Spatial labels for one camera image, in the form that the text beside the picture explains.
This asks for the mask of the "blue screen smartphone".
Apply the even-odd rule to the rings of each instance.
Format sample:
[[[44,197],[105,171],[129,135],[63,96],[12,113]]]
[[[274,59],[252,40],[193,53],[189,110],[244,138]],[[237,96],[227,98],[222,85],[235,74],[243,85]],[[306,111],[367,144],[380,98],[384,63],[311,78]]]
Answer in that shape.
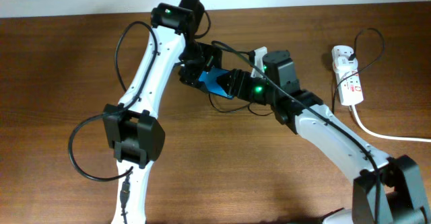
[[[203,84],[200,87],[200,90],[207,94],[214,94],[231,100],[233,96],[228,95],[217,82],[217,78],[219,76],[225,75],[227,73],[229,73],[228,70],[215,67],[211,68],[208,72],[203,71],[198,78],[198,82]]]

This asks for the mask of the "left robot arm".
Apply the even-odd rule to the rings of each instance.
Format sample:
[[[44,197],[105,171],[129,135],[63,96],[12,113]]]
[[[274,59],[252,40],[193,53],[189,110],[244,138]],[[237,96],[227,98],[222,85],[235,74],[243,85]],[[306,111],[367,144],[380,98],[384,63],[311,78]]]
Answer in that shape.
[[[166,137],[158,112],[171,72],[181,66],[181,82],[207,92],[208,86],[199,80],[201,74],[221,65],[220,50],[198,42],[204,13],[200,0],[153,8],[150,37],[135,77],[118,104],[104,108],[108,145],[120,174],[113,223],[146,222],[150,170]]]

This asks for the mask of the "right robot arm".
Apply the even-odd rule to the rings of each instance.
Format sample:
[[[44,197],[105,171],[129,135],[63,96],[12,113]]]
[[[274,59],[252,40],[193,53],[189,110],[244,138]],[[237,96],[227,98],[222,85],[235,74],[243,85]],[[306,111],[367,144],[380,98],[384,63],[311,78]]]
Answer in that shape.
[[[319,148],[353,186],[352,207],[320,223],[429,223],[430,206],[417,163],[394,158],[340,122],[312,92],[301,89],[287,51],[267,53],[259,74],[233,69],[216,79],[228,96],[269,104],[280,124]]]

